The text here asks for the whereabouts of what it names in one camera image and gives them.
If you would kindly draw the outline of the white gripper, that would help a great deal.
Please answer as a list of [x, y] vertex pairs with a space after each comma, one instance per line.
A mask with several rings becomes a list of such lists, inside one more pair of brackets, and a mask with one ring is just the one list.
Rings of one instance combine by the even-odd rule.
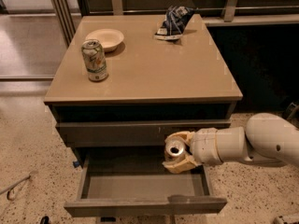
[[217, 129], [201, 129], [198, 132], [182, 131], [172, 133], [166, 137], [165, 148], [177, 149], [190, 147], [192, 155], [184, 155], [173, 161], [164, 161], [163, 166], [172, 174], [190, 171], [200, 165], [221, 165], [216, 142]]

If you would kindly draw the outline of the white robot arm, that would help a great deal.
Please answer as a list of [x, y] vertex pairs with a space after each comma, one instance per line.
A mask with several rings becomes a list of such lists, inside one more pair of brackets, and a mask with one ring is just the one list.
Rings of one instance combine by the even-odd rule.
[[249, 118], [245, 127], [172, 133], [165, 139], [164, 153], [163, 166], [172, 174], [229, 161], [299, 166], [299, 130], [279, 116], [260, 113]]

